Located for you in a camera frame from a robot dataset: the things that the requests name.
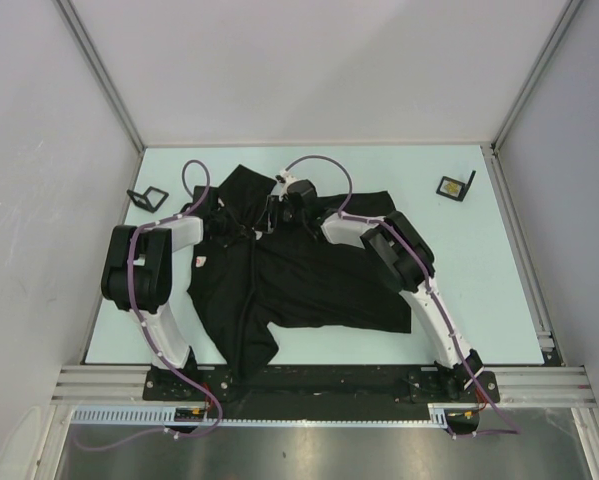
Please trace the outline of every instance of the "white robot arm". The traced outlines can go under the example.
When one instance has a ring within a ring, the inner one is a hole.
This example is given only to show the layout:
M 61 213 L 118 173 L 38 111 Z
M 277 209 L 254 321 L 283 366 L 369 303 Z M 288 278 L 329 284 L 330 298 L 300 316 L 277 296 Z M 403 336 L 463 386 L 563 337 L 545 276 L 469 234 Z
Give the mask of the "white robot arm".
M 130 309 L 128 299 L 128 245 L 135 227 L 115 227 L 110 241 L 102 279 L 103 296 L 125 310 L 137 326 L 139 319 Z M 172 288 L 172 254 L 203 240 L 203 221 L 183 217 L 163 226 L 147 230 L 139 236 L 135 258 L 135 297 L 146 323 L 145 327 L 157 351 L 175 368 L 183 368 L 190 355 L 190 345 L 179 331 L 168 299 Z M 152 364 L 166 369 L 153 353 Z
M 427 280 L 410 254 L 404 251 L 391 232 L 382 227 L 382 224 L 386 223 L 398 230 L 413 250 L 418 251 L 418 256 L 430 273 Z M 452 370 L 460 386 L 463 389 L 468 388 L 472 378 L 465 372 L 462 358 L 449 334 L 450 329 L 455 332 L 460 351 L 470 353 L 467 360 L 475 377 L 483 371 L 483 364 L 447 313 L 448 309 L 434 278 L 432 252 L 408 220 L 400 212 L 393 212 L 385 218 L 358 217 L 345 212 L 333 213 L 323 221 L 321 230 L 330 243 L 364 248 L 373 256 L 384 283 L 399 292 L 421 322 L 435 348 L 438 364 Z M 447 321 L 442 316 L 442 309 L 446 312 Z

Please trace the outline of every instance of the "shiny metal surface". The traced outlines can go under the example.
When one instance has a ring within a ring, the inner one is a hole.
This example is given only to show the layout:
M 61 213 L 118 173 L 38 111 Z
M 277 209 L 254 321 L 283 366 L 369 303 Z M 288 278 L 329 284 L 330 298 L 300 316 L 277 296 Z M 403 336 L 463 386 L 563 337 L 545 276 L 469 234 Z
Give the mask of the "shiny metal surface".
M 485 412 L 482 428 L 497 424 Z M 60 480 L 590 479 L 568 409 L 514 412 L 519 437 L 452 441 L 440 430 L 222 428 L 202 439 L 160 433 L 104 453 L 69 441 Z M 82 443 L 102 445 L 136 427 L 73 425 Z

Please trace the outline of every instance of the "light blue table surface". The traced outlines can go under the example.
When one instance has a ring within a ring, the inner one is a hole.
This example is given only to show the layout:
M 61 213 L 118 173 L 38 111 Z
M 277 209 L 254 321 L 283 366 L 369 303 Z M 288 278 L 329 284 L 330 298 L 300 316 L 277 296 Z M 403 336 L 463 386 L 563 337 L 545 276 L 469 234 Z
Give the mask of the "light blue table surface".
M 189 199 L 181 168 L 191 158 L 210 169 L 219 185 L 239 165 L 274 177 L 307 154 L 331 156 L 350 172 L 355 192 L 388 190 L 397 206 L 432 248 L 441 293 L 464 335 L 487 364 L 543 363 L 528 304 L 513 259 L 486 165 L 478 146 L 150 148 L 135 189 L 152 185 L 170 192 L 156 214 L 130 206 L 126 223 L 141 224 L 179 211 Z M 467 181 L 477 174 L 463 203 L 435 193 L 442 176 Z M 308 160 L 293 169 L 321 195 L 344 193 L 347 182 L 334 166 Z M 189 183 L 203 172 L 189 168 Z M 171 306 L 199 363 L 225 363 L 206 335 L 186 293 L 192 249 L 173 258 Z M 281 328 L 269 325 L 279 344 L 273 364 L 429 364 L 433 350 L 418 320 L 411 334 L 347 327 Z M 104 300 L 88 349 L 88 363 L 150 363 L 150 352 L 126 314 Z

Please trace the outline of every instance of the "purple cable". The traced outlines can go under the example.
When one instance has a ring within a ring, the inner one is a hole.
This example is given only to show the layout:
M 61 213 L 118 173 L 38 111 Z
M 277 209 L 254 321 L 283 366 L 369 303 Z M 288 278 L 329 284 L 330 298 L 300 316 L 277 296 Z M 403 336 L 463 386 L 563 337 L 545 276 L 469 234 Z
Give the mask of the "purple cable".
M 219 403 L 219 400 L 217 400 L 217 397 L 215 397 L 210 390 L 204 388 L 202 385 L 199 385 L 194 380 L 186 377 L 179 370 L 177 370 L 177 368 L 172 363 L 170 363 L 170 361 L 168 361 L 168 359 L 166 357 L 164 357 L 163 354 L 161 354 L 161 352 L 159 352 L 159 349 L 157 348 L 156 343 L 150 336 L 150 332 L 148 331 L 148 328 L 145 325 L 145 318 L 143 317 L 143 315 L 141 314 L 141 311 L 139 310 L 139 307 L 137 306 L 137 298 L 135 297 L 135 285 L 134 285 L 134 266 L 135 266 L 134 258 L 135 258 L 135 251 L 137 249 L 137 240 L 139 239 L 139 235 L 141 234 L 141 232 L 143 232 L 144 230 L 147 230 L 149 228 L 153 228 L 158 225 L 170 223 L 175 220 L 179 220 L 182 217 L 188 216 L 192 212 L 194 212 L 197 209 L 197 207 L 199 205 L 201 205 L 201 203 L 205 200 L 206 195 L 208 195 L 208 191 L 210 190 L 210 172 L 208 171 L 208 168 L 199 160 L 188 160 L 186 162 L 186 164 L 183 166 L 183 169 L 181 171 L 181 180 L 183 182 L 183 187 L 186 190 L 186 192 L 192 198 L 194 198 L 194 196 L 193 196 L 192 192 L 190 191 L 190 189 L 188 188 L 188 184 L 186 182 L 186 170 L 192 164 L 199 165 L 203 169 L 204 173 L 206 174 L 206 186 L 204 188 L 203 193 L 201 194 L 201 197 L 199 197 L 199 200 L 197 200 L 193 205 L 190 206 L 190 208 L 188 208 L 187 210 L 185 210 L 184 212 L 182 212 L 180 214 L 173 215 L 173 216 L 164 218 L 162 220 L 158 220 L 156 222 L 146 223 L 144 225 L 138 226 L 135 229 L 135 231 L 132 235 L 132 238 L 130 239 L 130 248 L 128 251 L 128 298 L 130 300 L 130 306 L 132 308 L 132 311 L 135 312 L 135 315 L 137 315 L 137 318 L 139 319 L 139 324 L 142 326 L 141 331 L 143 332 L 143 335 L 144 335 L 146 341 L 148 342 L 150 349 L 155 353 L 155 355 L 157 355 L 159 357 L 159 360 L 161 360 L 161 362 L 163 362 L 163 364 L 166 367 L 168 367 L 168 369 L 174 375 L 176 375 L 184 383 L 191 385 L 195 389 L 199 390 L 201 393 L 205 394 L 207 397 L 210 398 L 210 401 L 212 402 L 212 404 L 217 407 L 217 418 L 216 418 L 215 422 L 212 425 L 210 425 L 209 428 L 204 429 L 201 432 L 197 432 L 195 430 L 191 433 L 182 433 L 182 432 L 175 431 L 174 432 L 175 439 L 179 438 L 179 437 L 198 438 L 198 437 L 203 437 L 205 435 L 208 435 L 210 432 L 212 432 L 214 429 L 216 429 L 219 426 L 219 424 L 221 423 L 221 420 L 223 419 L 223 409 L 221 408 L 221 404 Z M 167 431 L 167 432 L 171 432 L 171 433 L 173 432 L 172 430 L 168 429 L 167 427 L 164 427 L 164 428 L 165 428 L 165 431 Z M 88 447 L 88 446 L 82 445 L 77 440 L 76 436 L 73 437 L 73 441 L 74 441 L 75 445 L 77 445 L 77 447 L 79 447 L 82 450 L 85 450 L 88 452 L 104 452 L 106 450 L 112 450 L 116 447 L 124 445 L 124 444 L 131 442 L 137 438 L 140 438 L 144 435 L 148 435 L 150 433 L 156 433 L 156 432 L 163 432 L 164 428 L 151 428 L 148 430 L 143 430 L 141 432 L 138 432 L 138 433 L 135 433 L 134 435 L 129 436 L 128 438 L 125 438 L 123 440 L 119 440 L 118 442 L 112 443 L 110 445 L 104 445 L 101 447 Z
M 89 447 L 87 445 L 83 445 L 79 440 L 77 440 L 77 435 L 73 435 L 72 442 L 84 452 L 106 452 L 108 450 L 113 450 L 117 447 L 125 445 L 126 443 L 130 443 L 133 440 L 136 440 L 139 437 L 143 437 L 144 435 L 149 435 L 157 432 L 164 432 L 164 428 L 149 428 L 148 430 L 142 430 L 141 432 L 137 432 L 134 435 L 130 435 L 129 437 L 123 438 L 117 442 L 111 443 L 109 445 L 103 445 L 101 447 Z
M 443 305 L 441 305 L 441 301 L 439 300 L 439 297 L 437 297 L 437 295 L 432 291 L 432 287 L 430 286 L 430 273 L 428 272 L 428 269 L 426 268 L 426 266 L 423 263 L 423 261 L 421 260 L 421 258 L 419 258 L 419 256 L 412 249 L 412 247 L 410 245 L 408 245 L 408 242 L 406 242 L 406 240 L 401 235 L 399 235 L 399 233 L 392 226 L 388 225 L 384 220 L 377 219 L 377 218 L 358 217 L 358 216 L 347 215 L 347 214 L 342 215 L 341 218 L 343 220 L 352 220 L 354 222 L 362 222 L 362 223 L 368 223 L 368 224 L 372 224 L 372 225 L 381 225 L 408 252 L 408 254 L 412 257 L 412 259 L 415 261 L 417 266 L 423 272 L 424 284 L 426 286 L 426 293 L 428 295 L 430 295 L 430 297 L 432 298 L 432 301 L 435 303 L 435 305 L 437 307 L 437 310 L 439 310 L 439 313 L 441 314 L 441 317 L 443 318 L 443 321 L 446 324 L 446 327 L 448 328 L 448 332 L 450 334 L 450 337 L 452 338 L 452 343 L 454 344 L 455 350 L 457 351 L 457 354 L 459 355 L 459 358 L 461 359 L 461 363 L 463 364 L 464 368 L 468 372 L 468 375 L 474 382 L 474 384 L 477 387 L 477 389 L 479 390 L 479 392 L 483 395 L 483 398 L 488 402 L 488 404 L 490 404 L 490 406 L 497 413 L 497 415 L 499 415 L 499 417 L 511 428 L 511 430 L 503 430 L 503 429 L 482 430 L 481 432 L 475 432 L 474 435 L 473 434 L 457 435 L 456 433 L 454 433 L 452 431 L 452 428 L 450 426 L 448 426 L 448 433 L 450 435 L 452 435 L 453 438 L 461 438 L 461 437 L 467 438 L 467 437 L 475 437 L 475 436 L 481 436 L 481 435 L 496 435 L 496 434 L 510 434 L 510 435 L 520 434 L 521 430 L 517 426 L 517 424 L 511 418 L 509 418 L 508 415 L 506 415 L 503 412 L 503 410 L 501 410 L 501 408 L 499 408 L 497 406 L 497 404 L 492 400 L 492 398 L 490 398 L 490 395 L 488 395 L 488 392 L 486 392 L 486 390 L 481 386 L 481 383 L 479 383 L 474 372 L 468 365 L 468 362 L 466 361 L 466 357 L 464 356 L 463 352 L 461 351 L 461 346 L 459 345 L 459 341 L 456 338 L 455 330 L 454 330 L 454 328 L 452 328 L 452 322 L 450 321 L 450 317 L 448 316 L 448 313 L 446 312 L 445 308 L 443 308 Z
M 343 201 L 343 203 L 341 204 L 341 206 L 337 209 L 337 213 L 341 217 L 341 215 L 343 214 L 343 209 L 346 208 L 346 205 L 348 205 L 350 198 L 352 198 L 352 178 L 350 177 L 348 170 L 346 170 L 345 167 L 342 164 L 340 164 L 338 161 L 336 161 L 330 157 L 325 157 L 323 155 L 306 155 L 305 157 L 298 158 L 297 160 L 292 162 L 290 165 L 288 165 L 286 167 L 286 171 L 289 172 L 292 167 L 294 167 L 298 163 L 303 162 L 304 160 L 308 160 L 309 158 L 317 158 L 319 160 L 325 160 L 326 162 L 334 163 L 335 165 L 337 165 L 339 167 L 339 169 L 343 172 L 343 174 L 348 179 L 348 195 L 346 196 L 346 198 Z
M 426 266 L 423 263 L 423 261 L 421 260 L 421 258 L 419 258 L 419 256 L 412 249 L 412 247 L 410 247 L 410 245 L 408 245 L 408 242 L 406 242 L 406 240 L 404 238 L 402 238 L 401 235 L 399 235 L 397 233 L 397 231 L 393 227 L 388 225 L 385 221 L 383 221 L 381 219 L 377 219 L 377 218 L 359 217 L 359 216 L 348 215 L 348 214 L 344 213 L 343 209 L 346 207 L 346 205 L 350 201 L 350 198 L 352 197 L 352 178 L 350 177 L 348 170 L 346 170 L 346 168 L 338 161 L 336 161 L 330 157 L 325 157 L 323 155 L 306 155 L 304 157 L 298 158 L 297 160 L 292 162 L 290 165 L 288 165 L 286 167 L 286 171 L 290 171 L 290 169 L 292 167 L 294 167 L 298 163 L 301 163 L 304 160 L 307 160 L 309 158 L 317 158 L 317 159 L 321 159 L 321 160 L 326 160 L 327 162 L 330 162 L 330 163 L 334 163 L 337 167 L 339 167 L 339 169 L 346 176 L 346 179 L 348 180 L 348 195 L 346 196 L 346 199 L 343 201 L 343 203 L 337 210 L 337 214 L 339 215 L 339 218 L 341 218 L 343 220 L 351 220 L 354 222 L 362 222 L 362 223 L 368 223 L 368 224 L 372 224 L 372 225 L 381 225 L 395 238 L 395 240 L 397 240 L 397 242 L 399 242 L 399 244 L 408 252 L 408 254 L 412 257 L 412 259 L 415 261 L 415 263 L 419 266 L 419 268 L 421 269 L 421 271 L 423 272 L 423 275 L 424 275 L 424 283 L 426 286 L 426 293 L 428 295 L 430 295 L 430 297 L 432 298 L 433 302 L 435 303 L 437 309 L 439 310 L 439 313 L 441 314 L 441 317 L 443 318 L 443 321 L 446 324 L 446 327 L 448 328 L 448 332 L 450 334 L 450 337 L 452 338 L 452 343 L 455 347 L 455 350 L 457 351 L 457 355 L 461 359 L 461 363 L 463 364 L 464 368 L 466 369 L 466 372 L 468 372 L 468 375 L 474 382 L 474 384 L 477 387 L 477 389 L 479 390 L 479 392 L 483 395 L 483 398 L 488 402 L 488 404 L 490 404 L 490 406 L 497 413 L 497 415 L 499 415 L 499 417 L 511 428 L 511 430 L 491 429 L 491 430 L 482 430 L 481 432 L 475 432 L 475 434 L 457 435 L 455 432 L 452 431 L 452 428 L 450 427 L 450 425 L 448 425 L 448 433 L 450 435 L 452 435 L 453 439 L 454 438 L 462 438 L 462 437 L 475 437 L 477 435 L 479 435 L 479 436 L 497 435 L 497 434 L 519 435 L 521 433 L 521 429 L 517 426 L 517 424 L 510 417 L 508 417 L 508 415 L 506 415 L 503 412 L 503 410 L 501 410 L 501 408 L 499 408 L 495 404 L 495 402 L 492 400 L 492 398 L 490 398 L 490 395 L 488 395 L 488 392 L 486 392 L 486 390 L 481 386 L 481 383 L 479 383 L 479 381 L 477 380 L 477 377 L 475 376 L 474 372 L 470 368 L 470 365 L 468 365 L 468 362 L 466 361 L 466 357 L 464 356 L 463 352 L 461 351 L 461 346 L 459 345 L 459 341 L 456 338 L 455 330 L 454 330 L 454 328 L 452 328 L 452 322 L 450 321 L 450 317 L 449 317 L 448 313 L 446 312 L 446 310 L 443 308 L 443 305 L 441 305 L 441 301 L 439 300 L 437 295 L 432 291 L 432 288 L 430 286 L 430 272 L 428 272 L 428 269 L 426 268 Z

